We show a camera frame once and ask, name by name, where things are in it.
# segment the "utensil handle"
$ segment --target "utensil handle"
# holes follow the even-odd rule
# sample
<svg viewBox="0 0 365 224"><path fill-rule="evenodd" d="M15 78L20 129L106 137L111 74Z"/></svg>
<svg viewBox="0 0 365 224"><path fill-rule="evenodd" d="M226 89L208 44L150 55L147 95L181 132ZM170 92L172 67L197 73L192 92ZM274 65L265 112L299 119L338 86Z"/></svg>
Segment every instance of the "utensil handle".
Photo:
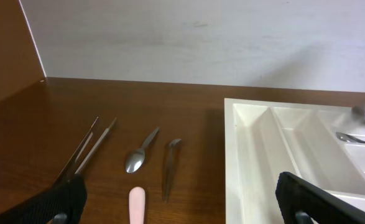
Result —
<svg viewBox="0 0 365 224"><path fill-rule="evenodd" d="M96 151L96 149L101 145L102 140L106 137L106 135L109 132L109 128L106 128L105 131L103 132L103 134L101 135L101 137L99 137L99 139L97 140L97 142L95 143L95 145L93 146L93 148L90 150L90 152L88 153L88 155L85 157L85 159L83 160L83 162L80 164L80 166L77 168L76 170L76 174L81 174L82 170L84 169L84 167L86 166L87 162L89 161L89 159L91 159L93 153Z"/></svg>
<svg viewBox="0 0 365 224"><path fill-rule="evenodd" d="M160 127L157 127L144 141L144 143L142 143L141 149L145 150L150 142L152 142L153 138L155 138L157 132L159 131Z"/></svg>
<svg viewBox="0 0 365 224"><path fill-rule="evenodd" d="M130 224L144 224L145 218L145 190L134 187L129 194Z"/></svg>
<svg viewBox="0 0 365 224"><path fill-rule="evenodd" d="M90 141L90 139L93 135L92 130L93 130L93 128L94 128L97 121L98 121L98 117L96 117L96 119L94 120L94 123L91 125L90 130L88 130L87 134L85 134L85 137L83 138L81 143L78 145L77 149L75 150L75 152L73 153L73 155L71 156L69 161L66 163L65 167L63 167L62 171L58 175L58 177L55 180L55 182L53 183L53 185L57 185L60 182L62 182L64 180L67 180L69 169L71 167L73 167L73 165L77 161L78 157L80 156L81 152L84 150L84 148L86 147L86 145Z"/></svg>

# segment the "wooden table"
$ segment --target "wooden table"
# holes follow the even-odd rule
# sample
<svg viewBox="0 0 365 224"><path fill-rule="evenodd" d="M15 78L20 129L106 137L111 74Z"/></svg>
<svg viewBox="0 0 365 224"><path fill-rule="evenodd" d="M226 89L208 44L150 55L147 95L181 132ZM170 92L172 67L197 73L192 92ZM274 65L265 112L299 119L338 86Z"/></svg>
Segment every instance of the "wooden table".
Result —
<svg viewBox="0 0 365 224"><path fill-rule="evenodd" d="M80 223L128 223L135 186L147 194L146 223L224 223L224 98L353 106L365 93L48 78L0 103L0 213L49 187L97 116L94 139L117 116L85 172ZM158 126L146 163L127 174L128 152ZM163 203L175 138L183 139L177 175Z"/></svg>

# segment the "pink utensil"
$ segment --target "pink utensil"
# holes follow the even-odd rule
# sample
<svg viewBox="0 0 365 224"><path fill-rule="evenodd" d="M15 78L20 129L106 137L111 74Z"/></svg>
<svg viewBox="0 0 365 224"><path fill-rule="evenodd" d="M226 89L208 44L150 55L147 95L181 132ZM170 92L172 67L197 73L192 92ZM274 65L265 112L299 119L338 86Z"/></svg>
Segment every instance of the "pink utensil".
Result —
<svg viewBox="0 0 365 224"><path fill-rule="evenodd" d="M145 218L145 190L134 187L129 194L130 224L144 224Z"/></svg>

